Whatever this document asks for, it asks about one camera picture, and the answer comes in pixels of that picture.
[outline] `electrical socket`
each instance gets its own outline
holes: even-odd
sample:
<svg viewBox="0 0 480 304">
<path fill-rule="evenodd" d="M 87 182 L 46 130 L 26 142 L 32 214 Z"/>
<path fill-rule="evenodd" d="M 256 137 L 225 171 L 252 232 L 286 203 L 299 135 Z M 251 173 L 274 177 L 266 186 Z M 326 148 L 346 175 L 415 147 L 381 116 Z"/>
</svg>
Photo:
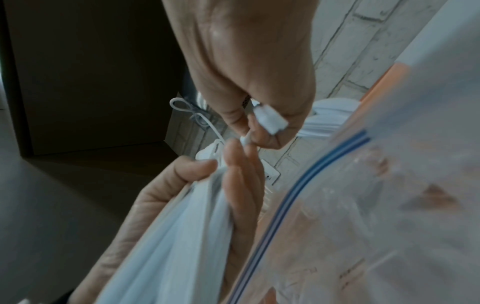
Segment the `electrical socket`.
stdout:
<svg viewBox="0 0 480 304">
<path fill-rule="evenodd" d="M 267 163 L 263 159 L 261 159 L 260 161 L 265 171 L 265 183 L 272 186 L 275 183 L 275 181 L 280 177 L 280 172 L 278 172 L 275 168 L 273 168 L 269 163 Z"/>
</svg>

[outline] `hand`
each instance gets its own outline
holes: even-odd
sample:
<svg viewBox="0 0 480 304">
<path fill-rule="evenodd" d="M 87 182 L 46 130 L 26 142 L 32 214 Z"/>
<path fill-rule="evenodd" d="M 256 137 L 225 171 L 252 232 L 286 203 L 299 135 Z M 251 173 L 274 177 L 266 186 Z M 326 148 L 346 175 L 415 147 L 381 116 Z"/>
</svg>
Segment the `hand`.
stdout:
<svg viewBox="0 0 480 304">
<path fill-rule="evenodd" d="M 234 228 L 225 268 L 222 295 L 228 293 L 253 244 L 264 195 L 264 171 L 253 145 L 229 141 L 223 153 L 228 170 L 222 181 L 232 209 Z M 217 168 L 215 160 L 193 161 L 181 156 L 138 195 L 113 242 L 70 296 L 69 304 L 94 303 L 108 280 L 165 205 L 188 183 L 204 179 Z"/>
<path fill-rule="evenodd" d="M 242 108 L 245 97 L 269 104 L 289 126 L 275 136 L 255 129 L 253 142 L 276 149 L 287 144 L 315 97 L 310 40 L 318 0 L 163 4 L 193 82 L 208 104 L 241 135 L 249 130 Z"/>
</svg>

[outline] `clear plastic bag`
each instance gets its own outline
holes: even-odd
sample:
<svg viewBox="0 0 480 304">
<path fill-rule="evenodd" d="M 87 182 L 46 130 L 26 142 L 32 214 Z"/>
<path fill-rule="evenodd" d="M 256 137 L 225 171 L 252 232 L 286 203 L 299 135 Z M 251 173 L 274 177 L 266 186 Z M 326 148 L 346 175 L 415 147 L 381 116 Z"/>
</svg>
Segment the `clear plastic bag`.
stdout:
<svg viewBox="0 0 480 304">
<path fill-rule="evenodd" d="M 227 303 L 261 303 L 272 287 L 279 304 L 479 301 L 478 25 L 293 179 Z"/>
</svg>

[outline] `white cord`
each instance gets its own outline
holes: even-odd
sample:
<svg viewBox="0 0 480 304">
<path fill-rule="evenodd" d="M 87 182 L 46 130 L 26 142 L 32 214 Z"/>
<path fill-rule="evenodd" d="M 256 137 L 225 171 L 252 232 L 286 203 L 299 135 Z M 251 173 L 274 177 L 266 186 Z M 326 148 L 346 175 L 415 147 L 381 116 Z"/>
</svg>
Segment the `white cord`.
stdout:
<svg viewBox="0 0 480 304">
<path fill-rule="evenodd" d="M 175 102 L 176 101 L 180 101 L 180 102 L 183 102 L 187 108 L 179 108 L 175 105 Z M 215 132 L 216 136 L 221 140 L 221 142 L 223 144 L 226 144 L 225 143 L 225 139 L 223 138 L 223 136 L 220 134 L 220 132 L 217 130 L 217 128 L 213 125 L 213 123 L 207 118 L 205 117 L 204 114 L 200 113 L 200 112 L 197 112 L 197 110 L 188 102 L 186 101 L 185 99 L 183 98 L 180 98 L 180 97 L 175 97 L 175 98 L 172 98 L 170 100 L 170 106 L 174 109 L 174 110 L 177 110 L 177 111 L 180 111 L 180 112 L 189 112 L 189 113 L 193 113 L 192 116 L 190 116 L 190 118 L 192 117 L 195 117 L 195 116 L 198 116 L 198 117 L 201 117 L 203 120 L 205 120 L 205 122 L 211 127 L 211 129 Z"/>
</svg>

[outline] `floor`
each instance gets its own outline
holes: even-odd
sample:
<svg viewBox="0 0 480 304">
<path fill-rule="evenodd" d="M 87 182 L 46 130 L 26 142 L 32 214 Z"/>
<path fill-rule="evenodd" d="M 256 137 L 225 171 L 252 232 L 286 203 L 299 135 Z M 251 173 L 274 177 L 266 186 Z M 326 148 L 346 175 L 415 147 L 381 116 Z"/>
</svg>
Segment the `floor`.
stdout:
<svg viewBox="0 0 480 304">
<path fill-rule="evenodd" d="M 19 156 L 0 110 L 0 303 L 49 303 L 73 289 L 150 176 Z"/>
</svg>

